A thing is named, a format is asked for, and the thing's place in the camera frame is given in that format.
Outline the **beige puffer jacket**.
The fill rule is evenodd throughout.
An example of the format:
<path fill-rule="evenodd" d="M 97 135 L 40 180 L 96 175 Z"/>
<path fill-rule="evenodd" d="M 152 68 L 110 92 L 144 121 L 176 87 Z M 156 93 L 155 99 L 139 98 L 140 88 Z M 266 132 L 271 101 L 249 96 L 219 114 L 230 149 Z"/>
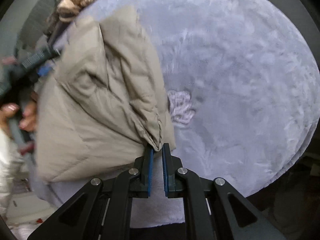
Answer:
<path fill-rule="evenodd" d="M 36 164 L 47 183 L 132 164 L 176 147 L 157 52 L 132 6 L 75 21 L 38 103 Z"/>

